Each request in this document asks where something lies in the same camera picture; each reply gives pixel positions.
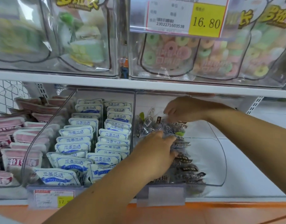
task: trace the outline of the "barcode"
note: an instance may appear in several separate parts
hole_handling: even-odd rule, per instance
[[[165,18],[156,18],[156,21],[165,22],[165,23],[174,23],[172,19],[165,19]]]

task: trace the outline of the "store shelf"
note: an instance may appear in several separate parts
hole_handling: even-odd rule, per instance
[[[50,73],[26,73],[0,71],[0,80],[98,86],[137,90],[165,90],[191,93],[218,93],[243,96],[286,98],[286,90],[264,87],[222,86],[211,84],[170,83],[155,81],[133,81],[127,79],[104,79],[85,76],[57,75]]]

